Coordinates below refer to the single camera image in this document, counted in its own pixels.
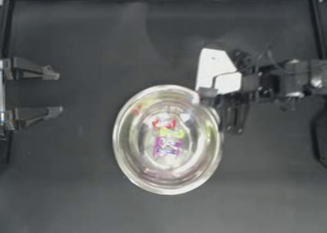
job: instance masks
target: black tray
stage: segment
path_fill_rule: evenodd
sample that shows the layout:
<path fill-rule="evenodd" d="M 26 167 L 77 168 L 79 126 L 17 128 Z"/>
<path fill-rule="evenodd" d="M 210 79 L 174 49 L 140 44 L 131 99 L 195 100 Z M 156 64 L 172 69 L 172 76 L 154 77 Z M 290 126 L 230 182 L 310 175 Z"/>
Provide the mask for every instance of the black tray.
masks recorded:
<path fill-rule="evenodd" d="M 50 64 L 54 82 L 7 84 L 7 105 L 62 105 L 14 134 L 0 177 L 0 231 L 324 232 L 327 172 L 313 160 L 306 99 L 254 105 L 226 137 L 221 166 L 192 192 L 140 190 L 115 163 L 111 131 L 127 99 L 155 84 L 192 88 L 202 46 L 227 42 L 277 60 L 325 57 L 316 0 L 5 0 L 2 56 Z"/>

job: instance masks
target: black table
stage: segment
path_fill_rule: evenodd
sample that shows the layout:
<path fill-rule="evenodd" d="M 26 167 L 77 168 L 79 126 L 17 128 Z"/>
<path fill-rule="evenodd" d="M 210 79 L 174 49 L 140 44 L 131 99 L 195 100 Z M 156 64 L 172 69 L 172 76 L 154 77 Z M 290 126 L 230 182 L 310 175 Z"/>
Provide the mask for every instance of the black table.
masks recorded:
<path fill-rule="evenodd" d="M 253 106 L 215 174 L 184 195 L 140 190 L 113 159 L 127 99 L 156 84 L 192 88 L 206 42 L 257 55 L 276 34 L 277 60 L 316 57 L 306 0 L 17 0 L 9 55 L 50 64 L 61 79 L 9 83 L 7 105 L 65 110 L 14 135 L 0 232 L 324 233 L 327 170 L 309 130 L 318 98 L 288 113 Z"/>

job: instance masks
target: colorful object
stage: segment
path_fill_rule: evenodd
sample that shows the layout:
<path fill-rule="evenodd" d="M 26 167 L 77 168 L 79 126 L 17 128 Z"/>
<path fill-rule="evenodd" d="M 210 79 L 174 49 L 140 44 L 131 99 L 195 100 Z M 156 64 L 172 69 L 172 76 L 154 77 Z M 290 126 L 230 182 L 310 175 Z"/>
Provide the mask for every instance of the colorful object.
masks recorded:
<path fill-rule="evenodd" d="M 175 155 L 178 156 L 180 151 L 182 141 L 172 141 L 167 138 L 158 137 L 155 139 L 155 146 L 152 150 L 152 155 L 156 157 L 162 157 L 164 155 Z"/>
<path fill-rule="evenodd" d="M 155 121 L 151 123 L 151 125 L 155 130 L 159 130 L 160 128 L 174 130 L 176 128 L 176 120 L 156 118 Z"/>
<path fill-rule="evenodd" d="M 167 138 L 167 137 L 174 137 L 174 138 L 183 138 L 184 136 L 184 133 L 183 131 L 174 131 L 174 130 L 170 130 L 167 128 L 160 128 L 159 129 L 159 132 L 158 132 L 158 135 L 163 138 Z"/>

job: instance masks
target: clear glass bowl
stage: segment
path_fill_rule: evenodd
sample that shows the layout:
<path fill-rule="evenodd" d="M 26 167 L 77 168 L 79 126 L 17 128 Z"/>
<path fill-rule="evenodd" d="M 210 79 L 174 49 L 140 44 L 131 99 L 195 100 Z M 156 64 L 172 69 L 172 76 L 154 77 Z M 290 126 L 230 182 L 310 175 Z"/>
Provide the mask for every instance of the clear glass bowl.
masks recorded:
<path fill-rule="evenodd" d="M 214 110 L 183 87 L 155 86 L 129 98 L 112 138 L 116 161 L 131 182 L 164 195 L 204 183 L 221 158 L 218 122 Z"/>

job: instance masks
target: black clamp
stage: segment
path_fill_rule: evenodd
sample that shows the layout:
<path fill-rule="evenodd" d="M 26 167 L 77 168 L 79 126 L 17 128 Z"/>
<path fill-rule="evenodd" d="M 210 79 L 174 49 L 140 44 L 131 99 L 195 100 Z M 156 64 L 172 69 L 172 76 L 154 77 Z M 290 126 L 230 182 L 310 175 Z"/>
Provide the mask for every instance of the black clamp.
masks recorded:
<path fill-rule="evenodd" d="M 57 80 L 57 74 L 49 66 L 40 66 L 20 57 L 0 60 L 0 170 L 7 165 L 13 131 L 24 129 L 42 120 L 54 118 L 62 107 L 13 108 L 5 110 L 5 80 L 40 79 Z"/>
<path fill-rule="evenodd" d="M 60 74 L 54 73 L 49 66 L 41 67 L 20 57 L 2 59 L 2 70 L 6 80 L 57 80 L 60 77 Z"/>

